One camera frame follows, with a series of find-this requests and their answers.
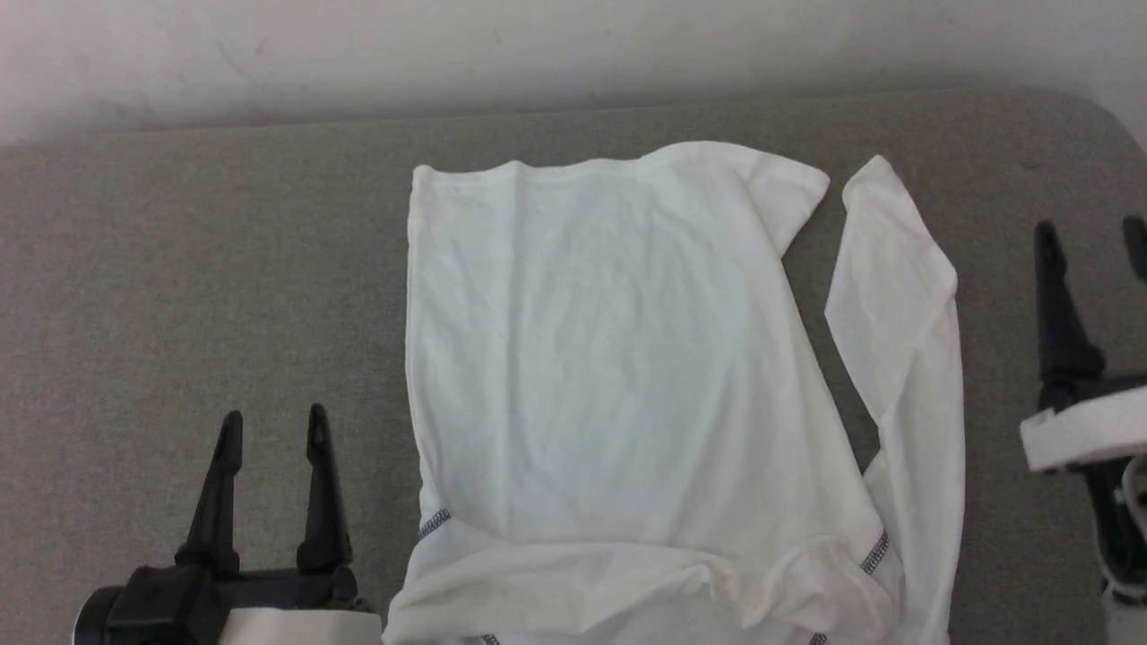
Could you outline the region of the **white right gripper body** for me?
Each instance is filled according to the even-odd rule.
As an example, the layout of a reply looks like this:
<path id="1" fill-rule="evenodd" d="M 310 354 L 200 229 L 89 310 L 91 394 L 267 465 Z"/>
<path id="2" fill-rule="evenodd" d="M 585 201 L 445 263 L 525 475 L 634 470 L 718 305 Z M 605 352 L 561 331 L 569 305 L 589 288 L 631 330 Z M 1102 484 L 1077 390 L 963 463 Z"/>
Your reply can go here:
<path id="1" fill-rule="evenodd" d="M 1147 453 L 1147 376 L 1050 376 L 1020 437 L 1031 472 Z"/>

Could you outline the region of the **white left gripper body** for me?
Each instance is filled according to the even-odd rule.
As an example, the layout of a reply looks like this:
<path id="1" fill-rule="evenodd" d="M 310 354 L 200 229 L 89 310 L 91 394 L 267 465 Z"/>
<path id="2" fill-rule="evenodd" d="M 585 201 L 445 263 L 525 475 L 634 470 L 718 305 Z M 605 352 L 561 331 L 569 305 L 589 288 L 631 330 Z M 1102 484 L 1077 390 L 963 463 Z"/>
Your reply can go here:
<path id="1" fill-rule="evenodd" d="M 352 569 L 250 572 L 226 582 L 219 645 L 384 645 L 382 617 Z"/>

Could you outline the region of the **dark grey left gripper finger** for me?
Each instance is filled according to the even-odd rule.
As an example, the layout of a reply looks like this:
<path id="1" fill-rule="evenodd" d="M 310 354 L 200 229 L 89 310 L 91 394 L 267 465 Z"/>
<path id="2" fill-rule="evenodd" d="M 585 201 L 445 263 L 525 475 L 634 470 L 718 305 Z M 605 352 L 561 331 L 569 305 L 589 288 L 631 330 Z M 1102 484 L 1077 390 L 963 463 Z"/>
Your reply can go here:
<path id="1" fill-rule="evenodd" d="M 177 549 L 177 566 L 202 566 L 214 574 L 237 574 L 234 538 L 234 485 L 242 469 L 243 417 L 224 417 L 187 538 Z"/>
<path id="2" fill-rule="evenodd" d="M 296 564 L 306 574 L 331 574 L 353 561 L 348 514 L 341 495 L 340 466 L 326 407 L 310 407 L 306 458 L 311 466 L 305 535 Z"/>

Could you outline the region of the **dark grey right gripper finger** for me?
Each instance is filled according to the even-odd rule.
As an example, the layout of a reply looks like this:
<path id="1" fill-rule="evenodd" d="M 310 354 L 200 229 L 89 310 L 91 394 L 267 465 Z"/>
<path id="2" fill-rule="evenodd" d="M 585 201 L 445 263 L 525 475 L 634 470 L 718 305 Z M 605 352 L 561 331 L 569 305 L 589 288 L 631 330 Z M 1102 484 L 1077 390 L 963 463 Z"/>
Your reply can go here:
<path id="1" fill-rule="evenodd" d="M 1070 407 L 1101 379 L 1106 358 L 1090 342 L 1066 285 L 1064 248 L 1050 220 L 1035 228 L 1035 280 L 1038 331 L 1038 374 L 1041 409 Z"/>
<path id="2" fill-rule="evenodd" d="M 1147 220 L 1139 216 L 1123 217 L 1123 238 L 1136 278 L 1147 283 Z"/>

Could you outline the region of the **white long-sleeve shirt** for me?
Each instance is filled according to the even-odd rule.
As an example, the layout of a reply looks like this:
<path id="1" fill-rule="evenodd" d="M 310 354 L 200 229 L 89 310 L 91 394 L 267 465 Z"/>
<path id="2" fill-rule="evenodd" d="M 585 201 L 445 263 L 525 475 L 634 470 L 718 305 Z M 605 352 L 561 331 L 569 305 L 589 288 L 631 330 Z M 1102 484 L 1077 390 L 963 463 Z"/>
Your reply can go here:
<path id="1" fill-rule="evenodd" d="M 782 264 L 828 187 L 721 142 L 415 170 L 422 518 L 385 645 L 950 645 L 955 269 L 869 160 L 824 310 L 863 466 Z"/>

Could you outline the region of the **grey fabric sofa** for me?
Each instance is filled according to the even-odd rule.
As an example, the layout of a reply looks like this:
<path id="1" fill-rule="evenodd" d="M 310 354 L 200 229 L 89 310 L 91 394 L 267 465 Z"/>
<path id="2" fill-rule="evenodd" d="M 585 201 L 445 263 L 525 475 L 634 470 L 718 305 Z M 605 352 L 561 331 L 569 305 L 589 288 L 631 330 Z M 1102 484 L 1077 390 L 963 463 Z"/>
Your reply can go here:
<path id="1" fill-rule="evenodd" d="M 412 171 L 639 158 L 746 143 L 830 176 L 785 265 L 863 463 L 874 425 L 824 322 L 840 189 L 882 155 L 959 275 L 970 482 L 953 645 L 1103 645 L 1080 477 L 1027 469 L 1038 393 L 1037 222 L 1108 368 L 1147 371 L 1147 287 L 1123 217 L 1147 156 L 1048 90 L 87 135 L 0 148 L 0 645 L 70 645 L 99 586 L 185 541 L 219 427 L 245 417 L 235 543 L 291 566 L 309 409 L 331 417 L 362 593 L 385 611 L 418 535 L 404 383 Z"/>

